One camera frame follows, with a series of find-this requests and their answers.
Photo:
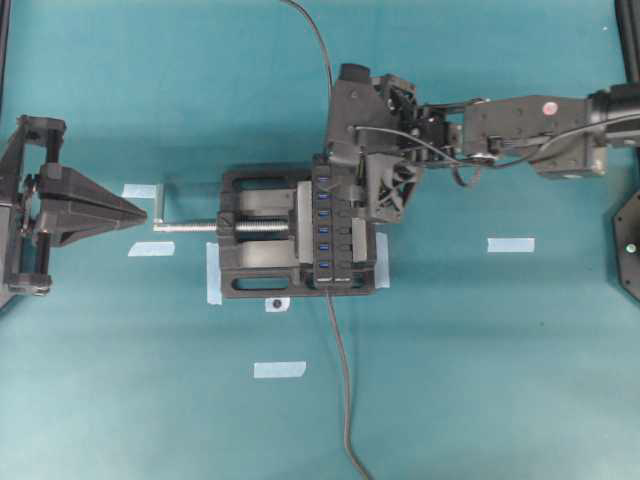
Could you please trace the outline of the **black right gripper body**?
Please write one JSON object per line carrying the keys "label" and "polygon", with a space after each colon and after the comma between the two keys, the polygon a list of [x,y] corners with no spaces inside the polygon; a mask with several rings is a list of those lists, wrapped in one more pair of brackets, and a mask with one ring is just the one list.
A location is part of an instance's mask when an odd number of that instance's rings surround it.
{"label": "black right gripper body", "polygon": [[357,135],[364,143],[366,217],[372,223],[397,224],[425,170],[461,164],[455,158],[461,151],[461,128],[447,117],[461,113],[463,104],[421,104],[413,84],[390,74],[375,77],[373,86],[390,118]]}

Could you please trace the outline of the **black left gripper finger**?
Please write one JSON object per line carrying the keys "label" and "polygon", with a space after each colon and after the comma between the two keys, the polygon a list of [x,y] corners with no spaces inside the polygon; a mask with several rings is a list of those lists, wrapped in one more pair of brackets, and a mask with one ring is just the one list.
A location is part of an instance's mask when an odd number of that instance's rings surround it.
{"label": "black left gripper finger", "polygon": [[39,192],[47,199],[79,202],[83,205],[104,207],[119,213],[146,216],[146,212],[126,199],[82,175],[73,168],[59,163],[45,163],[39,171]]}
{"label": "black left gripper finger", "polygon": [[114,218],[71,213],[44,213],[36,220],[35,231],[51,236],[53,247],[69,246],[79,240],[144,224],[147,215],[117,214]]}

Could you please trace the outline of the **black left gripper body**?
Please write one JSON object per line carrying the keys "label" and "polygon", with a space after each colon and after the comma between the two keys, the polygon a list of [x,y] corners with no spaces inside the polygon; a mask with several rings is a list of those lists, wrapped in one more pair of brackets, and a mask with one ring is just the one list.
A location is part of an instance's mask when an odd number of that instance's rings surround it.
{"label": "black left gripper body", "polygon": [[22,115],[1,156],[1,296],[41,296],[49,292],[51,236],[35,231],[31,218],[37,175],[23,174],[25,147],[46,150],[47,163],[59,161],[66,124],[61,119]]}

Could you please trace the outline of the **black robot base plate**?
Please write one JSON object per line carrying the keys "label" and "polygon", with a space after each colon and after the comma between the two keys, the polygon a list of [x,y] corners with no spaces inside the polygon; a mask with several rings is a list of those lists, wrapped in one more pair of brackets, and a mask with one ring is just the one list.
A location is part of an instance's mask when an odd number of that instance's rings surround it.
{"label": "black robot base plate", "polygon": [[636,302],[640,299],[639,206],[640,194],[635,191],[612,218],[618,282]]}

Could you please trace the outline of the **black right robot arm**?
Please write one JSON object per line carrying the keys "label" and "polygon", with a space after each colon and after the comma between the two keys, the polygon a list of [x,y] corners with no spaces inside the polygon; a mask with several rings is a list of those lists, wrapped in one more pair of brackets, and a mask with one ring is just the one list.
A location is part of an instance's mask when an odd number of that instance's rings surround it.
{"label": "black right robot arm", "polygon": [[378,224],[398,224],[421,177],[447,169],[461,188],[485,171],[521,165],[547,179],[600,176],[611,148],[639,142],[639,85],[585,97],[529,94],[491,100],[422,102],[410,83],[367,74],[340,79],[338,127],[357,162],[357,205]]}

